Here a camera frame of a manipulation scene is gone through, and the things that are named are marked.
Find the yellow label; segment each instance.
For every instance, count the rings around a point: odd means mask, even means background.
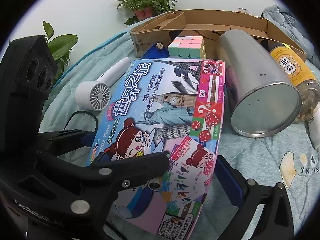
[[[288,49],[291,49],[289,45],[282,43],[284,46],[286,46]]]
[[[308,79],[317,80],[308,66],[291,48],[280,46],[273,49],[270,55],[288,75],[294,86]]]

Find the fan grille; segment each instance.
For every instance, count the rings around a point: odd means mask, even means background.
[[[102,110],[110,101],[110,90],[106,84],[95,85],[90,93],[90,103],[96,110]]]

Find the bed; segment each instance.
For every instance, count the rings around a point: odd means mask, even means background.
[[[63,130],[68,118],[81,110],[74,99],[76,87],[82,81],[94,81],[123,57],[137,59],[129,30],[118,33],[73,65],[55,84],[43,109],[44,118],[40,132]],[[317,78],[320,71],[307,60]],[[111,94],[117,86],[111,87]],[[260,185],[274,186],[277,182],[286,185],[292,208],[294,230],[297,232],[305,222],[320,192],[319,155],[313,148],[308,127],[304,123],[291,124],[282,132],[267,138],[245,138],[235,133],[230,125],[230,107],[225,97],[225,112],[218,154],[223,155],[230,165],[246,178],[255,179]],[[102,115],[95,113],[100,121]],[[88,115],[74,116],[66,129],[94,130],[94,119]],[[89,148],[84,147],[67,153],[61,158],[67,162],[85,166]],[[262,205],[250,224],[243,239],[249,239],[259,220]],[[190,239],[217,239],[231,221],[237,208],[233,207],[216,177],[200,213],[199,220]],[[131,239],[159,239],[159,236],[137,228],[116,215],[109,214],[108,220]],[[114,239],[119,237],[105,227]]]

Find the potted plant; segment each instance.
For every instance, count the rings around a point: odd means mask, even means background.
[[[175,0],[116,0],[121,1],[117,8],[124,6],[135,13],[135,16],[129,18],[125,24],[131,25],[154,15],[172,11]]]

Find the brown cardboard box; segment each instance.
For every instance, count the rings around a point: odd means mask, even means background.
[[[304,61],[307,58],[306,53],[273,23],[242,12],[217,10],[167,12],[131,29],[130,35],[137,57],[141,57],[157,42],[168,47],[178,36],[203,36],[206,57],[217,59],[216,40],[224,32],[233,29],[243,30],[257,41],[264,38],[284,42]]]

